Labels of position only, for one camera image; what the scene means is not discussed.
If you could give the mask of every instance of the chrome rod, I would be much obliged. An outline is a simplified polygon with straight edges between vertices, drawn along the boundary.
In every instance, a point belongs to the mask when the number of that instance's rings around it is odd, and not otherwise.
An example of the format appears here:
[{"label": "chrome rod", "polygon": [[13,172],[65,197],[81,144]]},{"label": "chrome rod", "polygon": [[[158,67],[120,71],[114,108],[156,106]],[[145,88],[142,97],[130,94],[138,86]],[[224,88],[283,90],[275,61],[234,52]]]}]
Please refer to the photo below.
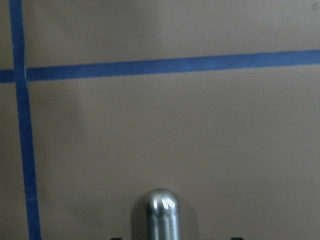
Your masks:
[{"label": "chrome rod", "polygon": [[167,189],[156,189],[146,199],[148,240],[181,240],[179,202]]}]

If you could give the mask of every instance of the metal post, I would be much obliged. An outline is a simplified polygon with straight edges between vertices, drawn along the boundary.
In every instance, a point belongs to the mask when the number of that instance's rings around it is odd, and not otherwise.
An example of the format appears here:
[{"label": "metal post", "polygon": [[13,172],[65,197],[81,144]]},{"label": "metal post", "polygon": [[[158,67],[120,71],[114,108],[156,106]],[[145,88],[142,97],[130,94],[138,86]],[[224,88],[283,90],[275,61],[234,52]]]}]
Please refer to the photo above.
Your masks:
[{"label": "metal post", "polygon": [[148,240],[181,240],[179,202],[167,189],[152,191],[146,201]]}]

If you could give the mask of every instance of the rounded metal tip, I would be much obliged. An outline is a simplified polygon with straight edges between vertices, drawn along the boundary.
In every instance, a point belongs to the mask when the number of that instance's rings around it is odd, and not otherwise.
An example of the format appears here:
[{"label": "rounded metal tip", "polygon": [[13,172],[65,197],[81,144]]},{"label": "rounded metal tip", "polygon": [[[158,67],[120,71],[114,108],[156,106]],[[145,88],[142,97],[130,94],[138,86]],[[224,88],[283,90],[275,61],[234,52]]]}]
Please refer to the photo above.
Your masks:
[{"label": "rounded metal tip", "polygon": [[151,216],[172,216],[178,213],[178,199],[169,190],[159,188],[153,190],[146,198],[146,210]]}]

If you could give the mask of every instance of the blue painter's tape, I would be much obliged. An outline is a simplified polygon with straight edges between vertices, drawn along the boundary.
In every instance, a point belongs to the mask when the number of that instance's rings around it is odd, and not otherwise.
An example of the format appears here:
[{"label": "blue painter's tape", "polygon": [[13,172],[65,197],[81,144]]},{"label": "blue painter's tape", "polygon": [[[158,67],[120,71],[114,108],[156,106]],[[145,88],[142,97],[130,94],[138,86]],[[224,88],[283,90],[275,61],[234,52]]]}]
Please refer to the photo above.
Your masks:
[{"label": "blue painter's tape", "polygon": [[29,81],[320,64],[320,50],[265,52],[29,68]]},{"label": "blue painter's tape", "polygon": [[14,83],[14,71],[13,70],[0,70],[0,84]]},{"label": "blue painter's tape", "polygon": [[14,80],[18,108],[24,193],[30,240],[41,240],[29,93],[26,79],[25,40],[21,0],[9,0]]}]

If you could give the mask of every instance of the cardboard surface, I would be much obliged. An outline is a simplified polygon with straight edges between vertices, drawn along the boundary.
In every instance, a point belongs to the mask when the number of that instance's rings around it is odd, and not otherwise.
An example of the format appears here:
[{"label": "cardboard surface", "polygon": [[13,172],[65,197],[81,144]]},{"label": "cardboard surface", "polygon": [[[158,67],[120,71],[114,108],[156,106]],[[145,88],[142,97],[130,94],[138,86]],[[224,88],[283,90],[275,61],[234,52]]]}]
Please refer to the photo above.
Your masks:
[{"label": "cardboard surface", "polygon": [[9,3],[0,1],[0,70],[13,69]]},{"label": "cardboard surface", "polygon": [[166,187],[194,213],[185,240],[318,239],[319,74],[30,83],[43,238],[131,239],[139,198]]},{"label": "cardboard surface", "polygon": [[314,0],[23,2],[28,67],[320,48]]},{"label": "cardboard surface", "polygon": [[15,85],[0,84],[0,239],[28,239]]}]

